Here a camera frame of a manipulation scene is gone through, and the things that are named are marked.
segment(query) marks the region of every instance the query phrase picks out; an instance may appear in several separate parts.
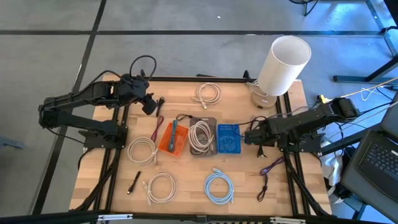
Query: orange box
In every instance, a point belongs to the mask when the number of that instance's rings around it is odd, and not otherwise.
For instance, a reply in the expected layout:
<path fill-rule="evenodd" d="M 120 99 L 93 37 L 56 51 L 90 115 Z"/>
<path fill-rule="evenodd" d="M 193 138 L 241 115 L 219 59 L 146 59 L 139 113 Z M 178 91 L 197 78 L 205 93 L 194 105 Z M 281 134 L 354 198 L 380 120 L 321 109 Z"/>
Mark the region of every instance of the orange box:
<path fill-rule="evenodd" d="M 172 133 L 173 133 L 173 123 L 169 123 L 169 125 L 166 128 L 166 131 L 164 131 L 163 133 L 163 137 L 162 140 L 160 141 L 158 148 L 162 151 L 168 152 L 175 156 L 179 156 L 184 147 L 185 140 L 187 140 L 188 128 L 177 125 L 177 130 L 175 131 L 175 139 L 174 139 L 175 141 L 174 152 L 169 152 L 169 144 L 172 138 Z"/>

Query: white lamp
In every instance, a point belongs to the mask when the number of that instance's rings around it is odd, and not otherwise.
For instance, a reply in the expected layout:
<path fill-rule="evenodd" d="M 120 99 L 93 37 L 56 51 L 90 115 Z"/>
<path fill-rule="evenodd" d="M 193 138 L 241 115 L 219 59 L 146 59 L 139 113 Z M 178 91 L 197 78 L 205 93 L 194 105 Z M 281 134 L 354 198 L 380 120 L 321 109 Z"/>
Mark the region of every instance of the white lamp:
<path fill-rule="evenodd" d="M 270 108 L 276 97 L 283 95 L 311 58 L 311 48 L 294 36 L 277 38 L 271 45 L 252 93 L 253 103 L 260 108 Z"/>

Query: blue container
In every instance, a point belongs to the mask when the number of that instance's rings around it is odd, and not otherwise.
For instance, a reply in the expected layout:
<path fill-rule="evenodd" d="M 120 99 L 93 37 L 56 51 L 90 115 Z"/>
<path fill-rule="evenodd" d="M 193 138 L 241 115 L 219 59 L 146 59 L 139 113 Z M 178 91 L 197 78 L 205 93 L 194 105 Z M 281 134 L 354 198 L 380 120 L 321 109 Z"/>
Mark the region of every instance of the blue container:
<path fill-rule="evenodd" d="M 218 153 L 241 153 L 241 134 L 237 124 L 217 125 Z"/>

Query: wooden table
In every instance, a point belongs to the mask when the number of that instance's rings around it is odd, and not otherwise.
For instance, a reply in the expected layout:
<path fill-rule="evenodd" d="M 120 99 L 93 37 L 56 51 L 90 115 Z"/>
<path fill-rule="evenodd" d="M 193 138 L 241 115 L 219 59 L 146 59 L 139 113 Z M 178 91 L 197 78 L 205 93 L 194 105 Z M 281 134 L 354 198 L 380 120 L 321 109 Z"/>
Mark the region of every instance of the wooden table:
<path fill-rule="evenodd" d="M 114 80 L 115 77 L 107 75 L 104 80 Z M 168 123 L 172 122 L 180 113 L 192 114 L 197 117 L 214 117 L 219 124 L 242 123 L 253 119 L 261 114 L 271 116 L 276 114 L 276 108 L 260 110 L 253 106 L 250 101 L 250 91 L 243 83 L 218 83 L 223 91 L 223 98 L 217 105 L 208 106 L 207 110 L 201 104 L 191 100 L 194 89 L 198 82 L 150 82 L 147 92 L 154 92 L 155 97 L 165 98 L 161 115 L 164 123 L 158 132 L 156 145 L 160 142 L 163 132 Z M 205 95 L 211 95 L 211 90 L 204 91 Z M 292 110 L 305 106 L 305 97 L 301 81 L 296 81 L 289 89 Z M 127 145 L 135 138 L 144 136 L 150 138 L 155 129 L 157 118 L 155 113 L 147 116 L 142 110 L 142 105 L 132 105 L 129 110 L 127 125 L 129 133 Z M 112 110 L 103 106 L 95 108 L 93 119 L 100 121 L 111 119 Z M 180 125 L 189 127 L 189 119 L 179 122 Z M 241 126 L 241 133 L 246 126 Z M 171 214 L 207 214 L 207 215 L 264 215 L 264 216 L 291 216 L 289 190 L 285 165 L 275 166 L 269 173 L 268 191 L 262 202 L 256 199 L 257 194 L 264 185 L 264 177 L 259 171 L 270 165 L 282 153 L 273 147 L 265 147 L 264 153 L 268 158 L 257 158 L 258 146 L 248 146 L 242 142 L 241 154 L 217 154 L 214 157 L 197 158 L 189 152 L 189 141 L 187 140 L 180 157 L 175 157 L 166 152 L 159 151 L 156 166 L 151 164 L 147 167 L 138 167 L 133 164 L 128 156 L 126 148 L 123 149 L 119 170 L 116 178 L 114 196 L 112 201 L 112 212 L 138 212 L 138 213 L 171 213 Z M 150 153 L 145 147 L 134 151 L 134 157 L 143 159 Z M 93 190 L 100 175 L 103 161 L 104 149 L 94 149 L 81 162 L 80 170 L 76 180 L 70 208 L 79 206 L 84 198 Z M 323 181 L 322 170 L 319 160 L 311 154 L 301 154 L 301 161 L 305 183 L 314 198 L 324 210 L 331 213 L 326 188 Z M 213 204 L 204 193 L 205 179 L 213 173 L 212 168 L 219 168 L 233 181 L 234 202 L 226 205 Z M 137 173 L 141 176 L 131 195 L 127 190 Z M 172 173 L 177 179 L 178 191 L 176 197 L 166 204 L 147 204 L 147 194 L 142 186 L 142 181 L 149 181 L 152 176 L 165 170 Z M 300 212 L 302 200 L 299 188 L 296 186 L 297 203 Z M 158 179 L 152 187 L 153 193 L 158 197 L 168 195 L 170 183 L 166 178 Z M 228 186 L 224 180 L 217 179 L 212 183 L 211 192 L 214 196 L 224 196 Z M 108 192 L 106 185 L 103 190 L 100 208 L 104 208 L 104 198 Z"/>

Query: white cylinder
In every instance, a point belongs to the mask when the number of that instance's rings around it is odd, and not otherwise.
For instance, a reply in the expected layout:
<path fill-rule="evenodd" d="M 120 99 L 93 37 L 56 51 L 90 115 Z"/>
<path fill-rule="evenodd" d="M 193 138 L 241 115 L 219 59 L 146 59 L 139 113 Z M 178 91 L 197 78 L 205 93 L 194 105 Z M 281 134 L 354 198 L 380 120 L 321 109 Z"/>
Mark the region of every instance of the white cylinder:
<path fill-rule="evenodd" d="M 311 58 L 311 48 L 294 36 L 277 38 L 262 66 L 258 84 L 267 95 L 283 95 Z"/>

